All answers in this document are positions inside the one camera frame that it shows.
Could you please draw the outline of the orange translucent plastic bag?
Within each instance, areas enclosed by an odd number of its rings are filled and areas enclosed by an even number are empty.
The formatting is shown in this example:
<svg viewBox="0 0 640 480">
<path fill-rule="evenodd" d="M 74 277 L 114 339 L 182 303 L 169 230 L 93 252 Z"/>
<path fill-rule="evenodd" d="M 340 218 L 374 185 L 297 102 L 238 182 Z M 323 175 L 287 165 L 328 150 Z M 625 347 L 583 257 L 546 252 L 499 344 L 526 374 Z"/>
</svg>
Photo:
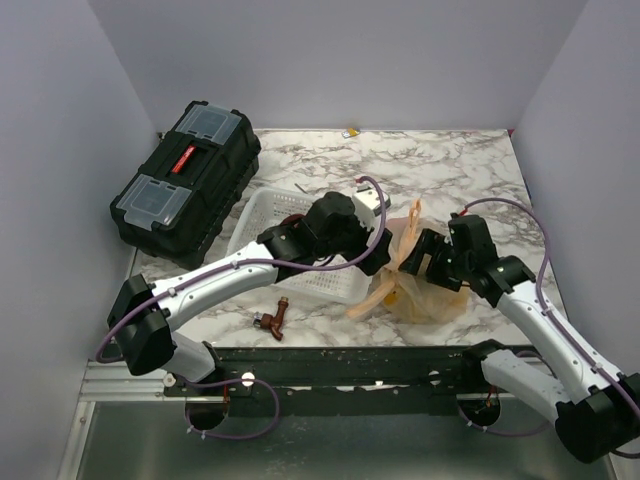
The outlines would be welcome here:
<svg viewBox="0 0 640 480">
<path fill-rule="evenodd" d="M 399 270 L 401 263 L 409 258 L 411 250 L 417 245 L 424 228 L 438 233 L 442 231 L 436 224 L 424 219 L 421 210 L 421 201 L 415 199 L 405 217 L 386 221 L 386 228 L 392 233 L 388 248 L 390 263 L 374 276 L 373 292 L 346 311 L 349 318 L 364 317 L 374 308 L 382 306 L 402 323 L 445 324 L 467 311 L 469 290 L 462 288 L 454 292 L 428 283 L 424 279 L 426 261 L 420 264 L 416 276 Z"/>
</svg>

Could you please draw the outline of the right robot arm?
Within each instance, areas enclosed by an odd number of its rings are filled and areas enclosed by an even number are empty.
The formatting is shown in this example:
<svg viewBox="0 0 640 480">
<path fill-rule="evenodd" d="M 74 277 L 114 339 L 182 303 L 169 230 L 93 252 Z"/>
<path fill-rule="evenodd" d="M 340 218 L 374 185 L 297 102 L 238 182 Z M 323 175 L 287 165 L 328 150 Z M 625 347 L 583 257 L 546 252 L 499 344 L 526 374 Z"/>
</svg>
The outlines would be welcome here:
<svg viewBox="0 0 640 480">
<path fill-rule="evenodd" d="M 487 340 L 462 355 L 469 390 L 503 389 L 538 412 L 577 460 L 591 463 L 639 437 L 639 377 L 606 360 L 547 301 L 534 273 L 516 256 L 501 257 L 484 219 L 454 216 L 442 235 L 423 229 L 400 264 L 451 291 L 467 284 L 531 342 L 545 374 L 510 348 Z"/>
</svg>

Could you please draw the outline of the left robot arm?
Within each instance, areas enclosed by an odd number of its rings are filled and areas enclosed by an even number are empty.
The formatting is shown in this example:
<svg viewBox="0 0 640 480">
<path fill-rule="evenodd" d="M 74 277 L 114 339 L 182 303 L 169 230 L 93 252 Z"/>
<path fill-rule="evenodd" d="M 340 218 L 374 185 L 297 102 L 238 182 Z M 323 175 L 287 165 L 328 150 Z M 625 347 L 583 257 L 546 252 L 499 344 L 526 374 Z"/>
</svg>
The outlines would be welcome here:
<svg viewBox="0 0 640 480">
<path fill-rule="evenodd" d="M 285 217 L 221 260 L 156 282 L 130 277 L 107 317 L 120 360 L 133 376 L 164 369 L 201 395 L 214 393 L 222 372 L 212 348 L 179 328 L 237 295 L 302 273 L 356 267 L 374 275 L 390 260 L 389 205 L 388 195 L 372 188 L 352 196 L 328 192 L 306 213 Z"/>
</svg>

